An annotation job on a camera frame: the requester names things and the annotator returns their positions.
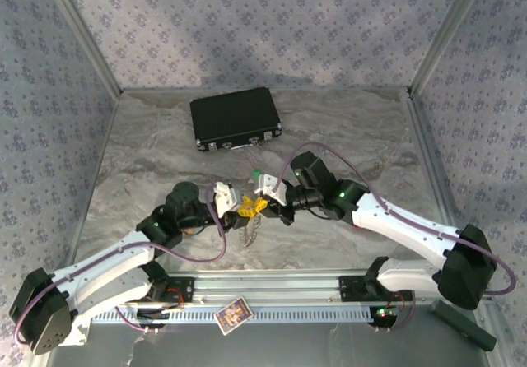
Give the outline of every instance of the table surface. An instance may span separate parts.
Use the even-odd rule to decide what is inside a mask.
[[[201,190],[216,181],[252,193],[255,169],[277,175],[283,160],[302,142],[317,141],[342,152],[381,195],[401,207],[438,220],[403,110],[403,90],[272,91],[284,132],[261,146],[235,151],[196,149],[189,102],[203,92],[124,94],[119,102],[82,230],[77,261],[110,246],[130,230],[180,181]],[[339,159],[318,147],[338,178],[356,179]],[[292,179],[290,170],[287,179]],[[415,258],[415,253],[376,233],[342,222],[322,221],[307,212],[286,227],[262,219],[255,242],[244,248],[238,231],[227,233],[225,257],[209,264],[161,257],[169,272],[200,269],[365,268],[378,256]],[[221,248],[217,230],[185,236],[176,249],[211,258]]]

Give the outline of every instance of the blue floral wall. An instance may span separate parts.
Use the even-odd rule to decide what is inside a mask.
[[[54,0],[0,0],[0,365],[22,279],[63,263],[114,103]]]
[[[124,89],[405,86],[452,0],[75,0]]]
[[[527,365],[527,0],[475,0],[422,93],[459,219],[513,264],[499,299]],[[507,283],[498,272],[495,288]]]

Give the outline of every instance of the purple cable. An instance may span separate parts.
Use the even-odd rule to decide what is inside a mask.
[[[137,330],[139,332],[144,332],[145,329],[144,328],[141,328],[139,326],[136,326],[135,324],[133,324],[132,322],[130,322],[128,320],[128,318],[126,318],[126,316],[123,315],[123,313],[121,312],[121,310],[119,309],[119,307],[115,307],[115,312],[117,312],[117,315],[121,318],[121,320],[129,327],[131,327],[132,329],[134,330]]]
[[[416,223],[415,221],[412,221],[411,219],[408,219],[407,217],[405,216],[402,216],[401,214],[399,214],[398,212],[396,211],[393,211],[391,208],[389,208],[387,205],[386,205],[386,202],[385,200],[382,199],[382,197],[378,194],[378,192],[376,191],[376,189],[370,185],[370,183],[366,180],[366,178],[361,174],[361,171],[359,171],[355,165],[353,165],[352,163],[350,163],[343,155],[341,155],[340,153],[338,153],[337,151],[335,151],[332,147],[322,143],[322,142],[316,142],[316,141],[309,141],[309,142],[305,142],[305,143],[302,143],[299,147],[297,147],[286,159],[285,163],[283,164],[283,167],[282,167],[282,171],[280,172],[280,175],[278,176],[278,181],[277,181],[277,185],[274,187],[273,191],[276,192],[277,189],[278,189],[278,186],[280,185],[280,183],[282,182],[283,180],[283,177],[286,173],[286,170],[287,170],[287,167],[289,166],[289,164],[292,162],[293,158],[295,157],[295,154],[300,150],[302,149],[303,147],[305,146],[308,146],[308,145],[316,145],[316,146],[320,146],[322,148],[324,148],[326,151],[330,151],[331,153],[333,153],[334,155],[336,155],[340,160],[342,160],[344,163],[346,163],[346,165],[348,167],[350,167],[353,172],[355,172],[357,174],[357,176],[362,180],[362,182],[364,182],[366,184],[366,186],[370,189],[371,191],[371,194],[373,195],[373,197],[375,198],[375,200],[379,203],[379,205],[386,211],[388,212],[389,214],[393,215],[396,219],[398,219],[399,221],[402,221],[404,224],[406,225],[409,225],[411,227],[413,227],[414,229],[418,229],[418,230],[421,230],[421,231],[425,231],[427,232],[428,234],[431,234],[431,235],[435,235],[436,237],[439,237],[439,238],[444,238],[444,239],[448,239],[449,241],[453,241],[453,242],[457,242],[457,243],[460,243],[464,246],[467,246],[471,249],[474,249],[478,252],[480,252],[481,254],[483,254],[484,256],[490,258],[491,260],[497,262],[507,273],[507,275],[509,276],[509,278],[511,279],[511,283],[509,284],[509,286],[505,289],[501,289],[501,290],[487,290],[485,292],[485,295],[506,295],[507,293],[511,293],[515,287],[516,287],[516,275],[515,273],[512,271],[512,269],[507,265],[506,262],[504,262],[501,258],[499,258],[496,254],[492,253],[492,252],[489,252],[488,250],[486,250],[485,248],[482,248],[481,246],[479,245],[476,245],[476,244],[473,244],[472,242],[469,242],[465,239],[461,239],[461,238],[456,238],[452,235],[448,235],[448,234],[444,234],[442,232],[440,232],[439,230],[435,230],[435,229],[431,229],[429,227],[426,227],[425,225],[422,225],[420,223]]]
[[[204,260],[199,260],[199,259],[196,259],[196,258],[187,258],[186,256],[183,256],[182,254],[176,253],[176,252],[172,251],[171,249],[168,249],[165,246],[162,246],[162,245],[159,245],[159,244],[154,244],[153,242],[147,242],[147,241],[133,242],[131,244],[124,245],[123,247],[120,247],[119,249],[115,249],[115,250],[113,250],[111,252],[108,252],[107,254],[97,258],[93,262],[87,264],[86,266],[84,266],[82,268],[79,268],[74,273],[72,273],[69,278],[72,279],[72,278],[74,278],[76,276],[81,275],[83,272],[86,272],[87,270],[93,268],[97,264],[100,264],[100,263],[104,262],[105,260],[115,256],[116,254],[122,253],[126,249],[136,248],[136,247],[141,247],[141,246],[147,246],[147,247],[151,247],[151,248],[154,248],[154,249],[159,249],[160,251],[162,251],[162,252],[164,252],[164,253],[172,256],[172,257],[181,258],[182,260],[186,260],[188,262],[216,262],[216,261],[218,261],[219,259],[221,259],[225,255],[225,252],[227,250],[227,239],[226,239],[226,236],[225,236],[225,231],[223,230],[223,227],[222,227],[222,223],[220,222],[220,219],[218,218],[216,212],[212,208],[212,204],[210,202],[210,193],[211,193],[211,191],[213,189],[214,189],[214,184],[210,185],[207,188],[207,190],[205,191],[205,203],[207,204],[207,209],[208,209],[209,213],[211,214],[212,219],[214,220],[214,223],[216,223],[216,225],[217,225],[217,229],[218,229],[218,231],[220,233],[220,236],[222,237],[222,241],[223,241],[222,250],[215,258],[207,258],[207,259],[204,259]],[[53,290],[57,286],[62,285],[67,280],[68,279],[66,277],[64,277],[64,278],[61,278],[58,281],[46,286],[24,308],[24,310],[22,311],[22,313],[18,317],[18,321],[16,322],[16,325],[15,325],[15,331],[13,333],[13,336],[15,338],[16,344],[18,344],[18,345],[28,345],[28,343],[25,342],[25,341],[22,341],[20,339],[20,336],[19,336],[22,323],[27,318],[28,313],[35,307],[35,305],[37,305],[37,303],[40,300],[42,300],[44,298],[45,295],[47,295],[51,290]]]

